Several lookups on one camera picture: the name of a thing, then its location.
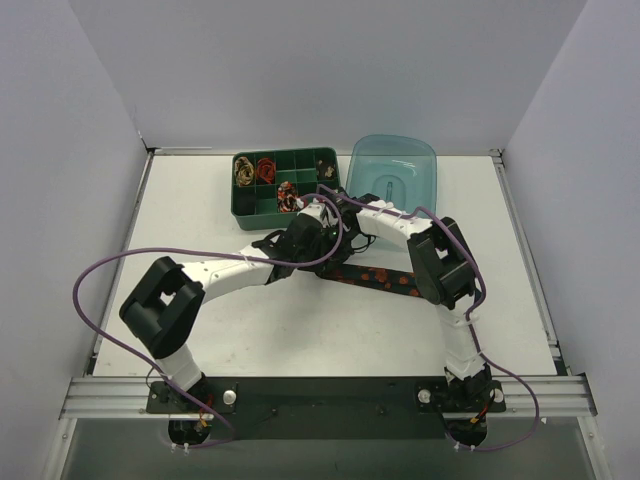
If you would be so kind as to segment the dark floral orange tie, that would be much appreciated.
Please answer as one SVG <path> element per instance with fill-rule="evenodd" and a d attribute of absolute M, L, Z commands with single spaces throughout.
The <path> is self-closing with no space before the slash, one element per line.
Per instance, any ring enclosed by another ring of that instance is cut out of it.
<path fill-rule="evenodd" d="M 317 276 L 323 280 L 335 281 L 362 288 L 404 296 L 422 297 L 413 272 L 342 264 L 331 271 L 317 273 Z"/>

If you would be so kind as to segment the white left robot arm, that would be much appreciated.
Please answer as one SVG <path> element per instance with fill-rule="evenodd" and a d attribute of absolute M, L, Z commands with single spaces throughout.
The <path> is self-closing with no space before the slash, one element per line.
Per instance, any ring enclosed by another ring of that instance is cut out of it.
<path fill-rule="evenodd" d="M 342 240 L 342 222 L 322 205 L 310 205 L 277 230 L 234 254 L 180 264 L 165 256 L 152 263 L 120 307 L 119 316 L 162 374 L 188 393 L 204 374 L 187 340 L 201 306 L 250 286 L 320 266 Z"/>

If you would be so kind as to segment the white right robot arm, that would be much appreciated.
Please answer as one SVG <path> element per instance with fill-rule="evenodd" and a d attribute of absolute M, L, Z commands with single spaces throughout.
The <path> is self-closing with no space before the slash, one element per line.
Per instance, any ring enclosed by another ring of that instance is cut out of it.
<path fill-rule="evenodd" d="M 420 297 L 436 307 L 444 343 L 445 378 L 457 402 L 488 396 L 489 361 L 474 330 L 473 311 L 486 299 L 477 262 L 455 220 L 418 207 L 407 214 L 378 197 L 358 199 L 335 192 L 351 233 L 406 247 L 410 272 L 343 263 L 321 277 L 369 289 Z"/>

